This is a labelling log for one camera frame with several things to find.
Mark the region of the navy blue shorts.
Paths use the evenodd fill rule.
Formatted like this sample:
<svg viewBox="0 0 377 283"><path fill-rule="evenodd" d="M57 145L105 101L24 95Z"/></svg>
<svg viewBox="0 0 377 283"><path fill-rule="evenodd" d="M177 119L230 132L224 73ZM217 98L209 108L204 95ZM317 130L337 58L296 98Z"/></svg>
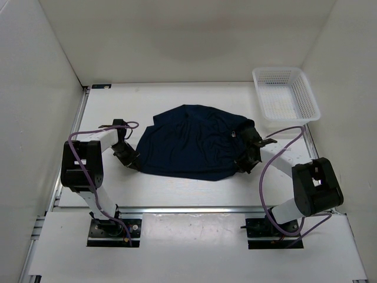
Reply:
<svg viewBox="0 0 377 283"><path fill-rule="evenodd" d="M239 171L246 146L240 136L254 129L247 117L214 107L182 105L153 117L141 136L140 171L145 174L219 181Z"/></svg>

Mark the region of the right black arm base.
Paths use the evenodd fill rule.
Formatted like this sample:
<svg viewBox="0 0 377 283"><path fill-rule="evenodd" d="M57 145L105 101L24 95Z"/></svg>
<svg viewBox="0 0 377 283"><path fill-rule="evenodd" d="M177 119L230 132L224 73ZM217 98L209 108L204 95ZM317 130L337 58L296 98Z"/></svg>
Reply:
<svg viewBox="0 0 377 283"><path fill-rule="evenodd" d="M268 218L246 218L240 227L247 233L249 250L303 249L303 242L297 236L286 236L279 232Z"/></svg>

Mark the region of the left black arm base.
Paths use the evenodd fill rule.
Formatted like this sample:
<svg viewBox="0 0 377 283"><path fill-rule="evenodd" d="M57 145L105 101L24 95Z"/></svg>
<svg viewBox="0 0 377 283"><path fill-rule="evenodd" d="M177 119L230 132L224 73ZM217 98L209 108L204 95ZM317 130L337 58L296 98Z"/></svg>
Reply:
<svg viewBox="0 0 377 283"><path fill-rule="evenodd" d="M142 219L121 219L124 226L111 221L99 220L91 216L87 246L97 248L139 248Z"/></svg>

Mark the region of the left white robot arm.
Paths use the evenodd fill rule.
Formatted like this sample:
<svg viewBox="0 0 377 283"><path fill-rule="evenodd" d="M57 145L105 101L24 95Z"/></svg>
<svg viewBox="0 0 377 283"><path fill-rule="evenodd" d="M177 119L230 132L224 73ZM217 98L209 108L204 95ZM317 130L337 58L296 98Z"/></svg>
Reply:
<svg viewBox="0 0 377 283"><path fill-rule="evenodd" d="M103 229L111 236L123 231L118 206L106 192L102 154L113 151L113 156L129 169L139 171L139 152L127 142L136 121L115 119L110 125L99 126L96 130L78 131L70 134L64 143L61 183L85 200L91 209L92 218L103 222Z"/></svg>

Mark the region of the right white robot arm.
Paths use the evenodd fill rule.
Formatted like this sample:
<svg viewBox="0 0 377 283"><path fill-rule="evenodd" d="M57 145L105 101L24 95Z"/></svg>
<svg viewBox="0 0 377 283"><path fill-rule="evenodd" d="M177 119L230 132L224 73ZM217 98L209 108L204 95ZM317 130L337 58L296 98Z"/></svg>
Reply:
<svg viewBox="0 0 377 283"><path fill-rule="evenodd" d="M290 141L284 147L277 146L271 136L261 138L253 127L239 130L245 151L235 161L241 171L250 173L258 164L264 163L259 178L259 196L265 212L263 225L255 227L257 233L297 236L303 225L298 219L318 215L344 203L343 193L329 159L308 159L290 152ZM289 176L293 185L293 197L284 203L268 208L264 199L264 177L270 166Z"/></svg>

